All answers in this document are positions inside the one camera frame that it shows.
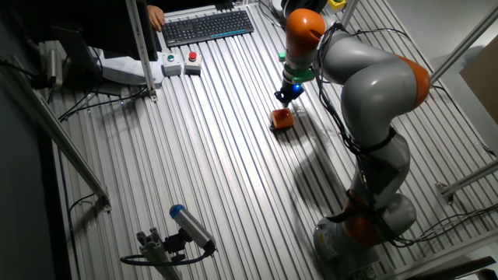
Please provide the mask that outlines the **person's bare hand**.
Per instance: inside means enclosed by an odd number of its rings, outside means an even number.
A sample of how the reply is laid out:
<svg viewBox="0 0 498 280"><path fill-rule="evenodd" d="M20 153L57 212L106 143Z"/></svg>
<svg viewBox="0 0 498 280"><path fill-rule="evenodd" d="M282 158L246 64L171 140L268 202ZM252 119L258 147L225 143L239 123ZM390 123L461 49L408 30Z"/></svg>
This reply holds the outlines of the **person's bare hand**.
<svg viewBox="0 0 498 280"><path fill-rule="evenodd" d="M165 24L164 12L158 6L148 5L149 21L154 30L161 32Z"/></svg>

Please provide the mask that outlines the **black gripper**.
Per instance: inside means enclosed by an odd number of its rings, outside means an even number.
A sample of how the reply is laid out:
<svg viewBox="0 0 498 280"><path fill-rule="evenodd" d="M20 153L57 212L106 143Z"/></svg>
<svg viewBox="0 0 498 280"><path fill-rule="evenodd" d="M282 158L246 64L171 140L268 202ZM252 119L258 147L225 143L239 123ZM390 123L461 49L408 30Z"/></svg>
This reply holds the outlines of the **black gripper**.
<svg viewBox="0 0 498 280"><path fill-rule="evenodd" d="M304 88L300 83L294 84L287 80L282 81L280 91L274 93L275 98L287 108L292 100L298 98L304 92Z"/></svg>

